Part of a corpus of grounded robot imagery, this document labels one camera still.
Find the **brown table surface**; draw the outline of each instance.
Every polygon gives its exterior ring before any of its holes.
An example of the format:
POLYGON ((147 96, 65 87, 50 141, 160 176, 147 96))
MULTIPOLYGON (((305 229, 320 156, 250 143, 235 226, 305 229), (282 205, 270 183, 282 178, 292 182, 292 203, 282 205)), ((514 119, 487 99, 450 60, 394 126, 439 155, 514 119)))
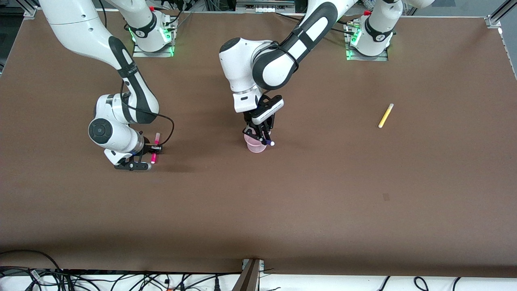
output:
POLYGON ((196 13, 174 57, 136 59, 176 131, 151 171, 125 172, 87 134, 117 72, 62 47, 42 13, 24 21, 0 78, 0 250, 81 269, 223 272, 259 257, 277 273, 517 276, 517 82, 497 30, 403 18, 389 62, 347 61, 329 33, 276 92, 277 145, 253 154, 219 47, 294 24, 196 13))

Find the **pink cup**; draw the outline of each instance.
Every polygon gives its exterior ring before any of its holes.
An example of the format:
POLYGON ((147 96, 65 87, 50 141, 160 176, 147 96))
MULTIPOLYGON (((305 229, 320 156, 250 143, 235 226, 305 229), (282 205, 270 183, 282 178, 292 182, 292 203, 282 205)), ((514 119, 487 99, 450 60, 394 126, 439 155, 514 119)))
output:
POLYGON ((263 145, 260 141, 249 137, 247 135, 244 135, 244 140, 246 141, 246 145, 248 146, 248 150, 250 150, 253 153, 261 153, 266 149, 266 146, 263 145))

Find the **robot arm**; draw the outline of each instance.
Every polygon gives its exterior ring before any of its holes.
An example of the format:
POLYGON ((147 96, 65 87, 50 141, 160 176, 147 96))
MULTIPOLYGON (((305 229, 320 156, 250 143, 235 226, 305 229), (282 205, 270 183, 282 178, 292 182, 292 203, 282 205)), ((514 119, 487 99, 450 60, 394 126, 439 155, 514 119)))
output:
MULTIPOLYGON (((131 2, 145 4, 144 0, 131 2)), ((98 99, 95 118, 88 128, 91 140, 105 148, 105 155, 115 166, 138 153, 152 151, 145 145, 148 140, 128 124, 151 123, 156 116, 145 112, 158 113, 158 101, 124 44, 102 25, 90 0, 41 0, 40 4, 63 46, 111 65, 130 91, 98 99)))
POLYGON ((221 47, 219 59, 233 91, 235 111, 244 112, 246 135, 271 144, 275 112, 284 103, 280 95, 269 98, 262 89, 286 85, 303 58, 356 1, 309 0, 307 14, 281 43, 234 38, 221 47))

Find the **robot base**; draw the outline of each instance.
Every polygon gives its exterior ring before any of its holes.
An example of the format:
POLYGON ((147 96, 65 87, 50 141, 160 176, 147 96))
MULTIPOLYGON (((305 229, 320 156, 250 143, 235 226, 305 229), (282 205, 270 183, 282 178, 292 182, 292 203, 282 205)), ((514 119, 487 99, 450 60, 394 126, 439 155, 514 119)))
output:
MULTIPOLYGON (((343 24, 343 28, 346 32, 354 32, 356 33, 357 29, 351 28, 347 24, 343 24)), ((367 56, 360 53, 356 48, 350 45, 353 41, 354 36, 345 34, 345 49, 346 49, 346 59, 353 61, 375 61, 375 62, 386 62, 388 61, 388 49, 384 49, 384 51, 380 55, 376 56, 367 56)))
POLYGON ((163 48, 155 52, 147 52, 139 48, 137 44, 134 45, 133 57, 172 57, 174 56, 174 46, 176 44, 176 31, 178 27, 178 20, 172 22, 167 29, 172 29, 170 32, 163 33, 163 37, 170 38, 171 42, 167 43, 163 48))

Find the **power cord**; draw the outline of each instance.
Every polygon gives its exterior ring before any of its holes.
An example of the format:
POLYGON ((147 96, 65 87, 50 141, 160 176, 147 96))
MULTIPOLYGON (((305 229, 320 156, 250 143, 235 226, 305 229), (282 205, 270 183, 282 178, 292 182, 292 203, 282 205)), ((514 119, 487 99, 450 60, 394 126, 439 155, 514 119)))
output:
MULTIPOLYGON (((11 250, 11 251, 1 252, 0 256, 1 255, 5 255, 5 254, 10 254, 10 253, 35 253, 35 254, 40 254, 40 255, 46 257, 47 259, 49 259, 49 261, 52 262, 52 264, 56 267, 56 269, 58 269, 58 270, 61 269, 59 267, 59 265, 57 264, 57 262, 51 256, 49 256, 48 254, 46 254, 44 252, 35 251, 35 250, 20 249, 20 250, 11 250)), ((28 271, 28 273, 31 276, 31 279, 33 279, 32 286, 34 286, 34 284, 38 284, 39 288, 41 289, 41 286, 39 285, 38 280, 36 278, 34 278, 34 276, 29 271, 28 271)), ((72 285, 72 281, 71 281, 71 278, 70 278, 69 275, 63 275, 62 277, 56 277, 56 281, 60 281, 60 287, 58 287, 58 289, 62 288, 63 290, 65 290, 65 281, 66 281, 67 284, 68 284, 69 290, 70 291, 74 291, 74 288, 73 288, 73 285, 72 285)))
MULTIPOLYGON (((275 12, 275 14, 278 14, 280 16, 283 16, 283 17, 286 17, 286 18, 289 18, 289 19, 298 20, 298 21, 300 21, 302 19, 302 18, 291 17, 289 15, 283 15, 282 13, 278 13, 278 12, 275 12)), ((340 33, 346 33, 346 34, 350 34, 351 33, 351 32, 342 31, 342 30, 339 30, 339 29, 336 29, 336 28, 331 28, 331 30, 337 31, 337 32, 340 32, 340 33)))
POLYGON ((221 291, 221 286, 219 286, 219 277, 216 275, 216 282, 214 285, 214 291, 221 291))
POLYGON ((159 116, 159 117, 162 117, 162 118, 165 118, 167 120, 169 120, 171 123, 172 123, 172 129, 171 129, 171 133, 169 133, 169 136, 165 139, 164 142, 158 144, 159 147, 163 146, 166 142, 169 141, 169 139, 171 138, 172 136, 172 133, 174 132, 174 120, 172 120, 170 117, 168 116, 165 116, 165 115, 161 115, 159 113, 154 113, 154 112, 150 112, 150 111, 146 111, 146 110, 142 110, 142 109, 138 109, 138 108, 134 108, 132 106, 130 106, 129 104, 125 103, 124 102, 124 99, 122 98, 122 90, 124 89, 124 81, 122 81, 122 85, 120 86, 120 100, 122 101, 122 103, 124 103, 124 105, 126 105, 128 108, 131 108, 133 110, 136 110, 136 111, 139 111, 139 112, 142 112, 142 113, 145 113, 145 114, 149 114, 149 115, 153 115, 153 116, 159 116))
POLYGON ((420 277, 420 276, 416 276, 416 277, 414 277, 414 278, 413 278, 413 283, 415 283, 415 286, 416 286, 418 289, 420 289, 420 290, 422 290, 422 291, 429 291, 429 287, 427 287, 427 282, 426 282, 422 277, 420 277), (423 284, 424 284, 424 286, 425 286, 425 289, 423 289, 422 287, 420 287, 420 286, 418 285, 418 283, 417 283, 417 281, 418 281, 418 280, 421 280, 421 281, 423 282, 423 284))
POLYGON ((454 280, 454 283, 452 284, 452 291, 456 291, 456 284, 458 283, 458 281, 461 279, 461 277, 458 277, 454 280))
POLYGON ((106 9, 104 8, 104 4, 102 0, 99 0, 100 7, 102 7, 102 13, 104 13, 104 27, 108 28, 108 18, 106 17, 106 9))
POLYGON ((384 290, 384 287, 386 287, 386 283, 388 283, 388 280, 390 279, 391 276, 387 276, 385 279, 384 279, 384 282, 383 282, 383 285, 381 286, 381 288, 379 289, 379 291, 383 291, 384 290))
POLYGON ((176 15, 176 17, 174 18, 174 20, 171 20, 170 22, 166 22, 165 25, 167 26, 167 25, 173 23, 174 21, 178 20, 178 18, 181 15, 181 13, 183 13, 183 10, 180 10, 178 15, 176 15))

